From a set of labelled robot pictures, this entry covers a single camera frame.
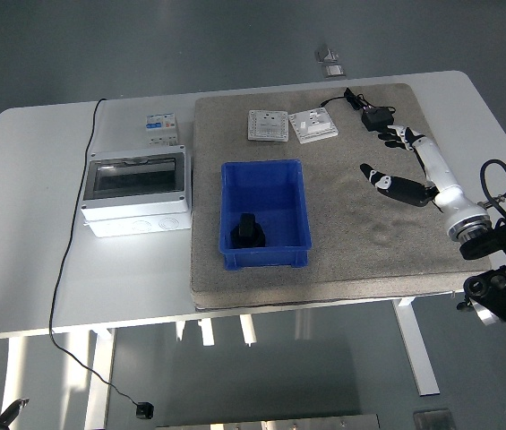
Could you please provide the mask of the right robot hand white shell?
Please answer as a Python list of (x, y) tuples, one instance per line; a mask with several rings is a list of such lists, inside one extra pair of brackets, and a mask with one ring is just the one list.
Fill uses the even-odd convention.
[(487, 212), (465, 196), (431, 138), (402, 125), (388, 126), (379, 138), (390, 148), (413, 152), (428, 182), (423, 185), (403, 177), (389, 176), (368, 164), (361, 164), (362, 173), (380, 194), (416, 207), (433, 202), (444, 214), (445, 227), (452, 236), (469, 225), (489, 223)]

